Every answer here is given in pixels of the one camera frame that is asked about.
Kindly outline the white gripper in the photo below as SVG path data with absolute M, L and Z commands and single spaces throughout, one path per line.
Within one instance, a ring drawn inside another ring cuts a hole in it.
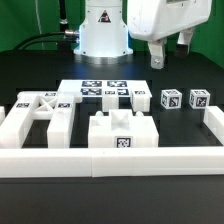
M 186 57 L 194 27 L 208 20 L 211 6 L 212 0 L 128 0 L 128 30 L 132 38 L 149 41 L 151 67 L 162 69 L 167 42 L 165 37 L 181 31 L 175 55 Z

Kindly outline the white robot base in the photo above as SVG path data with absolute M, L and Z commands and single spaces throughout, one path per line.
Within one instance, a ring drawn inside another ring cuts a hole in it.
M 85 19 L 79 27 L 76 61 L 117 64 L 132 59 L 128 28 L 122 18 L 122 0 L 85 0 Z

